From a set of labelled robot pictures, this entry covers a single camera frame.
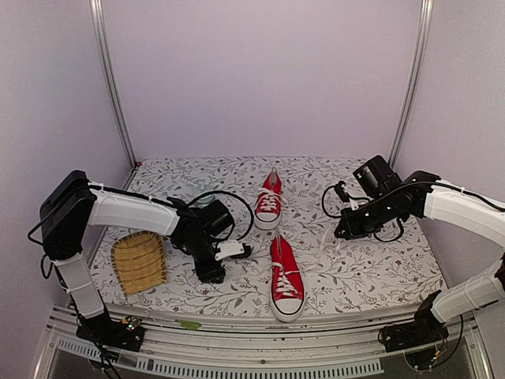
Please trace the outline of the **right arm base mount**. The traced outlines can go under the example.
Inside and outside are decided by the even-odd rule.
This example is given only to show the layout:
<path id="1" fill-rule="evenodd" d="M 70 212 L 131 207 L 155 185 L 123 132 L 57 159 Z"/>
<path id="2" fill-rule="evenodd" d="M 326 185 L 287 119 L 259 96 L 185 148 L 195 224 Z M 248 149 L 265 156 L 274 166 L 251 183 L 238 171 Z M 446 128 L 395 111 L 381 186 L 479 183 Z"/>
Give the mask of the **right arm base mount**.
<path id="1" fill-rule="evenodd" d="M 386 352 L 392 352 L 442 342 L 448 336 L 444 323 L 431 314 L 416 313 L 412 321 L 384 326 L 379 330 L 377 339 Z"/>

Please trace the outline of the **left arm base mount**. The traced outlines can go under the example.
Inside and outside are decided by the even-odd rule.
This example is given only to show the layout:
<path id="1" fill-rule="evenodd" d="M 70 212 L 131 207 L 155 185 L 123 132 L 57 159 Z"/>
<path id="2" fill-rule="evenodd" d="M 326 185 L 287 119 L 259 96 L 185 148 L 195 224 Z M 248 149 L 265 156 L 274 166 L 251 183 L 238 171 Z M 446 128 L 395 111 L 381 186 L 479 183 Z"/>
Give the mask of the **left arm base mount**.
<path id="1" fill-rule="evenodd" d="M 114 321 L 103 313 L 91 319 L 78 317 L 76 336 L 100 346 L 139 352 L 145 332 L 146 329 L 142 326 L 131 329 L 128 324 Z"/>

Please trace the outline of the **red sneaker with laces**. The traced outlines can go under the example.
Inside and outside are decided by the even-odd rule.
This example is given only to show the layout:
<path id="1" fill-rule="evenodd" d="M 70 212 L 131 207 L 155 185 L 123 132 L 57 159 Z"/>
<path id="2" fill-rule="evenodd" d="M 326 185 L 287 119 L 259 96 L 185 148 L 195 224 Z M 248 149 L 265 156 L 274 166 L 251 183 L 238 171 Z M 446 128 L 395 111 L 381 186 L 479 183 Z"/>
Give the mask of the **red sneaker with laces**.
<path id="1" fill-rule="evenodd" d="M 255 226 L 263 231 L 275 229 L 280 224 L 283 205 L 287 206 L 287 200 L 282 195 L 279 173 L 273 167 L 258 191 L 254 205 Z"/>

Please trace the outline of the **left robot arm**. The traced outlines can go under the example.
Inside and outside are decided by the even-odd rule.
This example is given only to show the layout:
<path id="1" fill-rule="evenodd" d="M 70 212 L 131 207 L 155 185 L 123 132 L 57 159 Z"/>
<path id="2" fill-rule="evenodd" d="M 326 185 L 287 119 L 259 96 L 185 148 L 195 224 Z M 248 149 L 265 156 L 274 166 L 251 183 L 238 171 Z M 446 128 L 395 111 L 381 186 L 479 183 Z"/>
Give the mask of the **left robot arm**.
<path id="1" fill-rule="evenodd" d="M 84 171 L 71 171 L 39 208 L 39 221 L 27 233 L 62 283 L 87 330 L 101 343 L 117 336 L 107 305 L 84 257 L 83 239 L 90 228 L 148 232 L 167 239 L 193 262 L 201 283 L 221 283 L 226 271 L 219 258 L 234 218 L 219 200 L 198 207 L 195 201 L 165 200 L 93 182 Z"/>

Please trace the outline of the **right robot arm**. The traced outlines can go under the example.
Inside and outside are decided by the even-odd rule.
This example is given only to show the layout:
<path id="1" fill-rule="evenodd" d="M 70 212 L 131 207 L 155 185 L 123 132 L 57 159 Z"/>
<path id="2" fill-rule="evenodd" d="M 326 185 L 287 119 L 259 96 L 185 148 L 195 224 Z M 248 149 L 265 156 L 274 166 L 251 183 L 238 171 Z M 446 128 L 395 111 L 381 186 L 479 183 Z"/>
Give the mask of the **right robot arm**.
<path id="1" fill-rule="evenodd" d="M 386 223 L 420 220 L 451 287 L 429 295 L 409 325 L 408 337 L 424 344 L 440 326 L 504 298 L 504 203 L 457 186 L 437 174 L 415 171 L 399 177 L 382 156 L 353 172 L 365 192 L 359 204 L 343 184 L 337 194 L 350 203 L 338 218 L 335 237 L 376 237 Z"/>

